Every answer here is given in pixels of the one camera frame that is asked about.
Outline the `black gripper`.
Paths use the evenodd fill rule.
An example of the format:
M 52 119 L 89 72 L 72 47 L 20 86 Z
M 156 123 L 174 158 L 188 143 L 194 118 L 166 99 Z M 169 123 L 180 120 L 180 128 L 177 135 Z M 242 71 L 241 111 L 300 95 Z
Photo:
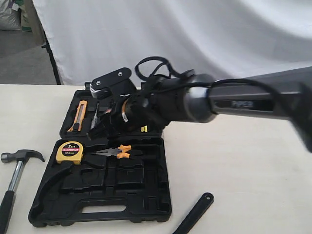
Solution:
M 145 125 L 154 125 L 163 129 L 168 125 L 168 120 L 152 109 L 147 98 L 138 95 L 120 97 L 112 111 L 109 113 L 109 123 L 112 128 L 120 133 L 129 133 Z M 87 132 L 89 140 L 107 137 L 110 125 L 105 122 L 97 123 Z

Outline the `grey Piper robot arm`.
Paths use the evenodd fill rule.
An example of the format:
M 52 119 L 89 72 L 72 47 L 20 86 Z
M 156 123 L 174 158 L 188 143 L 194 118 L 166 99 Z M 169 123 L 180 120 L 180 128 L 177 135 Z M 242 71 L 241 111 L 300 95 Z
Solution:
M 168 78 L 151 75 L 142 88 L 117 97 L 87 136 L 94 140 L 134 132 L 145 125 L 208 123 L 217 115 L 288 120 L 312 149 L 312 69 L 217 80 L 192 70 Z

